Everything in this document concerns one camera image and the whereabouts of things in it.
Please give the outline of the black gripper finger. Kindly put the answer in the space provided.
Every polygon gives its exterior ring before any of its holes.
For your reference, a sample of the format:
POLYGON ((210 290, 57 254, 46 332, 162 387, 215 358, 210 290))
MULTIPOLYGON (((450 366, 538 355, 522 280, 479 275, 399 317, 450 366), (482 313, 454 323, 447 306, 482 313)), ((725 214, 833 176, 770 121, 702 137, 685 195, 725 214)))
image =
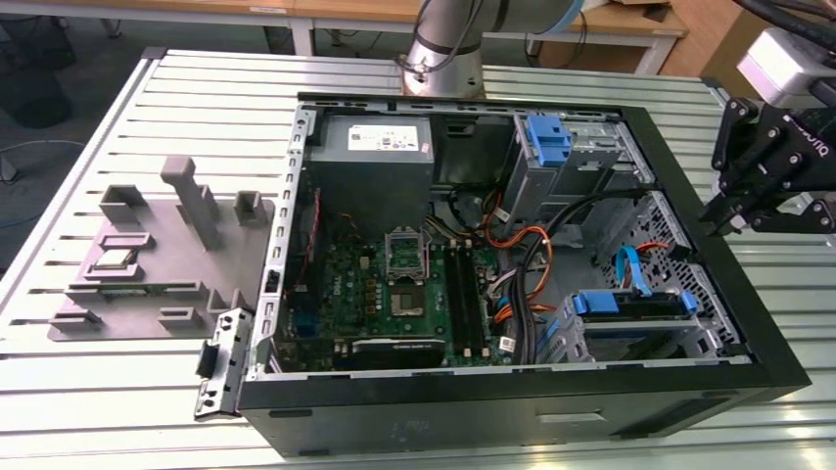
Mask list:
POLYGON ((713 156, 718 171, 713 233, 834 231, 834 160, 811 150, 747 150, 713 156))
POLYGON ((751 212, 779 185, 763 164, 785 139, 782 109, 733 98, 723 109, 710 166, 715 191, 698 220, 729 223, 751 212))

